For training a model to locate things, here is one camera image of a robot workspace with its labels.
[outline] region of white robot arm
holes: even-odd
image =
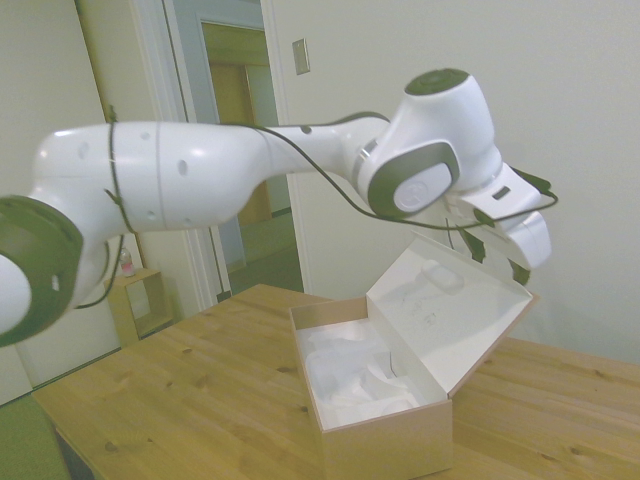
[[[0,347],[79,304],[106,273],[108,239],[225,222],[265,179],[312,170],[283,137],[347,179],[384,219],[411,217],[439,198],[456,224],[539,203],[539,192],[502,162],[480,87],[459,70],[413,80],[391,122],[362,114],[272,131],[142,122],[45,139],[34,190],[0,199]],[[550,255],[538,212],[476,231],[524,268]]]

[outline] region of wooden table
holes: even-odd
[[[33,396],[96,478],[321,479],[288,309],[258,286]],[[640,479],[640,367],[505,340],[454,398],[440,479]]]

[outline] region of doorway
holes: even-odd
[[[264,31],[202,22],[220,123],[278,124]],[[303,291],[286,176],[260,184],[221,229],[231,291],[257,284]]]

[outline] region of wall switch plate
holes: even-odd
[[[309,55],[307,54],[307,39],[301,38],[293,42],[293,60],[296,64],[296,73],[302,75],[311,71],[309,67]]]

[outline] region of cardboard box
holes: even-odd
[[[291,309],[325,478],[450,468],[451,397],[533,300],[416,234],[366,297]]]

